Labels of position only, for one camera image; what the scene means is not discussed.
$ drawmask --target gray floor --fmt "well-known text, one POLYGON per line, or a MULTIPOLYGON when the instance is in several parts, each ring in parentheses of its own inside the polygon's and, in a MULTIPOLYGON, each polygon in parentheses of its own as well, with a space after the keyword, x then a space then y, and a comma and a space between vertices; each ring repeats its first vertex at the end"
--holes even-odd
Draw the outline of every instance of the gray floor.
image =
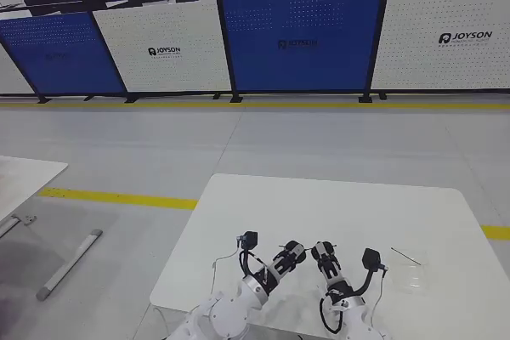
MULTIPOLYGON (((481 224, 510 226, 510 110, 0 109, 0 155, 70 163, 55 187, 194 199, 213 173, 452 187, 481 224)), ((36 233, 16 228, 0 240, 2 339, 167 335, 149 295, 189 211, 42 197, 32 205, 36 233), (36 301, 62 264, 51 248, 63 244, 68 256, 93 228, 104 237, 36 301)), ((510 278, 510 241, 490 243, 510 278)))

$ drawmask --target yellow floor stripe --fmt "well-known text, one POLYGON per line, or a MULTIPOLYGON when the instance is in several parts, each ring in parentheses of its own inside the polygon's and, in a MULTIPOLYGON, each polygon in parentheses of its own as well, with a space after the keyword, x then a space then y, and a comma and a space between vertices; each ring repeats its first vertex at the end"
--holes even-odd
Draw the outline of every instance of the yellow floor stripe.
MULTIPOLYGON (((184 198, 159 197, 146 195, 118 194, 113 192, 69 190, 61 188, 45 188, 39 193, 42 197, 65 198, 70 200, 99 201, 135 206, 166 207, 171 209, 194 210, 198 200, 184 198)), ((510 241, 510 227, 482 225, 488 239, 510 241)))
POLYGON ((86 190, 68 190, 60 188, 45 188, 39 193, 43 197, 67 198, 71 200, 100 201, 106 203, 132 204, 148 207, 168 207, 172 209, 193 210, 197 200, 183 198, 158 197, 145 195, 117 194, 113 192, 99 192, 86 190))
POLYGON ((246 101, 237 104, 231 104, 228 101, 193 101, 193 102, 144 102, 140 101, 132 104, 123 103, 98 103, 98 102, 70 102, 60 103, 59 101, 50 101, 47 104, 35 103, 0 103, 0 108, 225 108, 225 107, 252 107, 252 108, 294 108, 294 109, 430 109, 430 110, 510 110, 510 104, 468 104, 468 103, 309 103, 309 102, 256 102, 246 101))
POLYGON ((482 230, 488 239, 510 241, 510 227, 482 225, 482 230))

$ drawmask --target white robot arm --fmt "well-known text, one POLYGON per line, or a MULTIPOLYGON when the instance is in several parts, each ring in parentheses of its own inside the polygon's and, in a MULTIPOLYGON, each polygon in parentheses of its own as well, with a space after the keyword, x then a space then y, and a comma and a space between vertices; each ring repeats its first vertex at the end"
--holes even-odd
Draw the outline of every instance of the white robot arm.
POLYGON ((249 328, 247 316, 251 309, 260 310, 280 280, 306 258, 303 245, 290 241, 270 266, 263 263, 258 272, 252 273, 247 257, 254 256, 250 251, 257 245, 257 233, 248 231, 240 240, 240 266, 245 277, 236 295, 225 297, 219 292, 210 297, 187 315, 168 340, 242 339, 249 328))
POLYGON ((317 242, 311 252, 327 284, 327 293, 320 300, 320 316, 325 328, 332 334, 340 333, 341 338, 348 340, 390 340, 389 336, 366 322, 369 309, 362 297, 371 283, 372 274, 379 269, 383 270, 382 275, 388 271, 381 262, 380 253, 369 248, 365 249, 362 262, 368 273, 363 286, 354 291, 342 276, 340 263, 330 242, 317 242), (336 329, 331 329, 327 325, 325 314, 331 314, 337 320, 336 329))

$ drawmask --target blue wall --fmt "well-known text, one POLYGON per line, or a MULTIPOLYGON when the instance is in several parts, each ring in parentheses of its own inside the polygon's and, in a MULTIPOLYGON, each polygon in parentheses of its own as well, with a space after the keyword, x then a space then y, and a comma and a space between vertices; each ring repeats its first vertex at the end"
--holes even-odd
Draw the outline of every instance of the blue wall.
POLYGON ((359 90, 380 0, 223 0, 239 91, 359 90))
POLYGON ((88 13, 0 20, 0 34, 41 94, 123 91, 88 13))

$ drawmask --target white table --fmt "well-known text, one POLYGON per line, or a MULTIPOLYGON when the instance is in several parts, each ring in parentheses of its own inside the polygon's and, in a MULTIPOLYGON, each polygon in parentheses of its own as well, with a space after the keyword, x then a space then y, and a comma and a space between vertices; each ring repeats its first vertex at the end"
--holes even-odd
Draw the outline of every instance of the white table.
MULTIPOLYGON (((0 237, 20 222, 29 225, 35 220, 36 217, 14 213, 66 167, 68 164, 55 161, 0 156, 0 237)), ((101 234, 102 231, 96 229, 85 239, 74 258, 66 261, 38 292, 38 299, 43 300, 49 295, 101 234)))
MULTIPOLYGON (((395 340, 510 339, 510 282, 462 194, 453 189, 358 184, 216 174, 209 181, 150 296, 153 305, 189 311, 208 297, 212 262, 235 250, 235 236, 258 232, 262 260, 289 240, 305 247, 337 244, 343 274, 354 289, 366 271, 365 247, 382 261, 390 247, 425 252, 428 289, 404 293, 393 266, 384 281, 376 327, 395 340)), ((237 257, 218 262, 215 290, 235 292, 242 278, 237 257)), ((380 274, 364 295, 371 307, 380 274)), ((272 292, 252 323, 308 336, 330 337, 320 321, 317 286, 324 286, 308 255, 272 292)))

